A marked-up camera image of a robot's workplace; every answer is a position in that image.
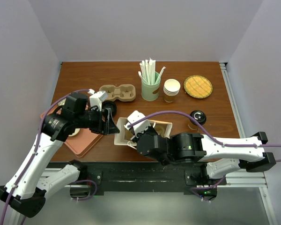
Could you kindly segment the brown paper bag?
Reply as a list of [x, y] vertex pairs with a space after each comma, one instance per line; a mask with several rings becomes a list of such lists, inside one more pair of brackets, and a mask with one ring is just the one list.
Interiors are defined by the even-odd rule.
[[[118, 146], [136, 146], [136, 143], [132, 142], [132, 137], [134, 135], [132, 130], [127, 130], [125, 125], [128, 123], [127, 118], [120, 117], [117, 121], [117, 127], [120, 133], [114, 135], [114, 145]], [[154, 126], [155, 131], [162, 137], [170, 137], [170, 133], [173, 124], [170, 122], [149, 120], [150, 125]]]

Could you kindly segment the cardboard cup carrier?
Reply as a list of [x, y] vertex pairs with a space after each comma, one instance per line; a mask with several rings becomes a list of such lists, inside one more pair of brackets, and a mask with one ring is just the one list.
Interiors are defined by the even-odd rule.
[[120, 86], [103, 85], [99, 90], [107, 93], [106, 101], [132, 102], [136, 98], [136, 88], [132, 84], [122, 84]]
[[[150, 122], [150, 125], [154, 127], [155, 131], [159, 135], [161, 135], [162, 137], [166, 136], [165, 131], [166, 131], [166, 128], [167, 128], [167, 124]], [[131, 140], [132, 137], [133, 137], [132, 129], [131, 130], [125, 130], [124, 139], [129, 141], [129, 140]]]

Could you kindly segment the single brown paper cup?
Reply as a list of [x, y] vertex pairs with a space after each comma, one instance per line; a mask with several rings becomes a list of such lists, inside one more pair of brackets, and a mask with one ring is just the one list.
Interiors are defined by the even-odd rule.
[[197, 126], [197, 124], [194, 123], [192, 120], [189, 121], [188, 127], [189, 127], [190, 130], [192, 130], [192, 131], [198, 131], [198, 130], [199, 130], [199, 127]]

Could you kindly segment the black cup lid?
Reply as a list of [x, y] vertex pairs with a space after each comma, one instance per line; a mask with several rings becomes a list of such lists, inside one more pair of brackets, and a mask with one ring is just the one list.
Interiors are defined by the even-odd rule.
[[207, 121], [207, 116], [200, 110], [194, 110], [190, 113], [190, 116], [194, 118], [200, 125], [204, 125]]

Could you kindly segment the stack of paper cups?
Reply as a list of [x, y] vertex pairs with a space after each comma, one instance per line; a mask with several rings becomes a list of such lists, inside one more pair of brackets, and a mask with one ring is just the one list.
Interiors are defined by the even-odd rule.
[[171, 103], [175, 100], [177, 94], [179, 93], [181, 84], [178, 80], [168, 79], [164, 83], [164, 100]]

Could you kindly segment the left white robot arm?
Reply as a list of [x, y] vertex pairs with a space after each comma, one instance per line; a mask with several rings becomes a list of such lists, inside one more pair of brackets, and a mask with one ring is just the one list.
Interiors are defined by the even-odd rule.
[[78, 90], [63, 97], [63, 105], [54, 103], [44, 113], [35, 142], [22, 165], [6, 185], [0, 186], [0, 200], [6, 206], [32, 218], [64, 186], [86, 182], [87, 166], [77, 160], [70, 161], [57, 175], [40, 178], [52, 156], [76, 129], [87, 128], [99, 135], [119, 133], [113, 120], [116, 108], [106, 106], [107, 97], [105, 91], [89, 90], [84, 95]]

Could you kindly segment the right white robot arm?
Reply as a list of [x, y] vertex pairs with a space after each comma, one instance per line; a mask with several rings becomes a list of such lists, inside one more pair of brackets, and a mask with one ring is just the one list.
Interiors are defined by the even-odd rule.
[[167, 138], [152, 127], [133, 139], [139, 154], [162, 165], [205, 163], [205, 169], [199, 173], [204, 184], [240, 169], [249, 173], [271, 169], [276, 160], [273, 153], [263, 147], [267, 141], [264, 132], [248, 138], [211, 138], [198, 133], [180, 133]]

